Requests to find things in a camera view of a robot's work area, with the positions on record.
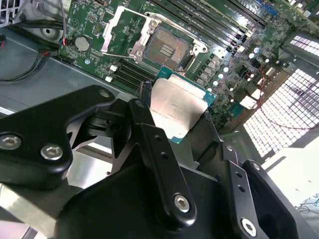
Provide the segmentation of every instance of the green circuit board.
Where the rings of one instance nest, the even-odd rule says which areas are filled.
[[[130,11],[124,11],[113,27],[105,54],[101,52],[104,33],[119,6]],[[130,52],[141,37],[148,12],[169,21],[161,21],[150,34],[137,63]],[[169,67],[217,96],[211,108],[220,128],[231,116],[231,109],[240,107],[229,99],[249,84],[245,74],[257,76],[260,66],[275,64],[279,47],[296,27],[319,32],[281,0],[273,4],[264,0],[73,0],[67,18],[67,45],[60,47],[59,57],[132,94],[141,81],[155,79],[163,65]],[[205,52],[194,55],[193,36],[205,44]],[[89,44],[85,51],[75,44],[80,37]],[[159,42],[159,53],[154,53]]]

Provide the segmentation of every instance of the ventilation grille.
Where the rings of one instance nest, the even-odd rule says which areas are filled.
[[[319,123],[319,81],[301,70],[288,78],[263,104],[265,115],[257,110],[244,124],[261,157],[278,152],[296,142]]]
[[[319,56],[319,43],[311,41],[301,36],[295,36],[290,42],[292,45],[297,46],[313,55]]]
[[[24,0],[0,0],[0,27],[12,23]]]

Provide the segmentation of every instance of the red wire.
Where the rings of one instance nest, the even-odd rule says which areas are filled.
[[[273,124],[275,124],[275,125],[277,125],[277,126],[279,126],[279,127],[282,127],[282,128],[297,129],[297,130],[311,130],[311,129],[318,128],[319,125],[314,126],[314,127],[311,127],[311,128],[296,128],[296,127],[290,127],[290,126],[282,125],[282,124],[279,124],[279,123],[273,121],[272,119],[270,119],[270,118],[265,114],[265,112],[263,111],[263,108],[262,108],[262,104],[261,104],[261,101],[262,101],[261,92],[262,92],[262,90],[263,90],[264,82],[266,81],[266,78],[265,78],[265,74],[264,74],[264,69],[263,69],[263,67],[261,66],[260,69],[261,69],[261,73],[262,73],[262,83],[261,83],[261,87],[260,87],[259,100],[258,100],[258,102],[257,102],[257,106],[258,106],[257,109],[260,109],[260,111],[263,113],[263,115],[266,117],[266,119],[267,119],[270,123],[273,123]]]

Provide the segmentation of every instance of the screw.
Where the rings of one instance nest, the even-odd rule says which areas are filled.
[[[142,52],[141,50],[138,50],[138,51],[136,52],[136,55],[137,55],[137,56],[142,56],[142,55],[143,55],[143,52]]]
[[[103,90],[100,91],[100,95],[106,98],[110,96],[106,91]]]
[[[158,25],[158,23],[157,23],[156,21],[154,21],[154,20],[151,21],[151,26],[152,26],[152,27],[157,27],[157,25]]]
[[[143,104],[142,101],[135,101],[135,103],[136,103],[139,107],[144,108],[144,104]]]
[[[241,220],[241,225],[250,236],[255,237],[257,235],[257,231],[254,224],[252,224],[251,221],[249,221],[248,219],[243,218]]]
[[[226,145],[226,148],[229,150],[229,151],[233,151],[233,148],[228,144]]]
[[[22,140],[16,135],[5,134],[0,136],[0,149],[14,150],[21,146]]]
[[[183,213],[187,213],[189,211],[189,202],[186,197],[182,195],[176,195],[174,197],[175,206]]]
[[[58,160],[63,155],[62,148],[56,144],[48,144],[42,147],[40,153],[43,158],[48,160]]]
[[[257,163],[253,163],[253,167],[256,169],[256,170],[260,170],[260,167],[258,166],[258,164]]]

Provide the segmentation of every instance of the wire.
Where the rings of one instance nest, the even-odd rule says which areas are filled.
[[[38,11],[39,11],[40,13],[42,13],[42,14],[44,14],[44,15],[46,15],[46,16],[49,16],[50,18],[53,18],[53,19],[55,19],[55,20],[57,20],[57,21],[62,22],[62,20],[63,20],[60,15],[54,14],[54,13],[51,13],[51,12],[45,10],[45,9],[44,9],[44,3],[43,3],[43,2],[40,2],[40,3],[38,4],[37,9],[38,9]]]
[[[279,124],[279,123],[273,121],[272,119],[270,119],[270,118],[265,114],[265,112],[264,112],[264,110],[263,110],[263,108],[262,108],[262,94],[261,94],[261,93],[262,93],[262,90],[263,90],[263,88],[264,88],[264,83],[265,83],[265,81],[266,81],[266,78],[265,78],[265,72],[264,72],[263,67],[261,66],[260,69],[261,69],[261,72],[262,72],[262,79],[263,79],[263,81],[262,81],[261,87],[260,87],[260,94],[259,94],[259,100],[258,100],[258,102],[257,102],[257,109],[260,109],[260,111],[261,111],[262,114],[266,117],[266,119],[267,119],[269,122],[271,122],[271,123],[273,123],[273,124],[275,124],[275,125],[277,125],[277,126],[279,126],[279,127],[287,128],[287,129],[311,130],[311,129],[318,128],[319,125],[314,126],[314,127],[309,127],[309,128],[290,127],[290,126],[282,125],[282,124]]]
[[[20,18],[23,10],[28,5],[28,3],[30,3],[30,0],[25,0],[24,3],[22,3],[21,7],[19,8],[18,12],[16,13],[15,17],[13,18],[13,22],[17,21]]]
[[[31,39],[32,41],[40,44],[41,46],[44,46],[46,48],[49,48],[51,50],[57,50],[59,49],[59,45],[56,44],[56,43],[53,43],[53,42],[50,42],[50,41],[47,41],[47,40],[44,40],[36,35],[33,35],[32,33],[28,32],[27,30],[24,30],[23,28],[19,27],[19,26],[16,26],[16,25],[8,25],[6,26],[7,28],[9,28],[10,30],[14,31],[14,32],[17,32],[29,39]]]
[[[50,57],[49,52],[38,53],[33,65],[27,71],[10,79],[0,79],[0,84],[11,85],[11,84],[25,81],[26,79],[37,74],[43,68],[46,61],[49,59],[49,57]]]
[[[66,19],[65,19],[65,14],[64,14],[64,7],[63,7],[63,0],[60,1],[60,6],[61,6],[61,14],[62,14],[62,24],[63,24],[63,34],[62,34],[62,44],[65,46],[66,45]]]
[[[316,205],[316,207],[318,207],[319,199],[316,200],[315,203],[307,203],[307,201],[308,201],[309,199],[310,199],[310,198],[306,199],[303,203],[300,204],[299,207],[296,207],[296,209],[297,209],[300,213],[308,214],[308,213],[312,212],[312,213],[319,214],[319,213],[317,213],[317,212],[311,211],[310,208],[308,207],[308,205]]]
[[[49,29],[58,29],[63,30],[63,25],[59,21],[50,21],[50,20],[36,20],[36,21],[24,21],[16,23],[15,26],[24,27],[24,28],[49,28]]]

